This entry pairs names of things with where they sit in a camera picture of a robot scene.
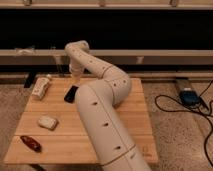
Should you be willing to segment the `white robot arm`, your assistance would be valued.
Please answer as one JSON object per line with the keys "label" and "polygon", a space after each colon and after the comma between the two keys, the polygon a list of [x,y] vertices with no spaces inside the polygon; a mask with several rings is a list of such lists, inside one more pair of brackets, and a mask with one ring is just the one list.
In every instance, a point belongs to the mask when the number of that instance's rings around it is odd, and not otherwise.
{"label": "white robot arm", "polygon": [[80,80],[87,69],[97,80],[80,85],[75,103],[104,171],[151,171],[114,106],[131,91],[131,79],[121,69],[89,54],[86,41],[68,43],[70,72]]}

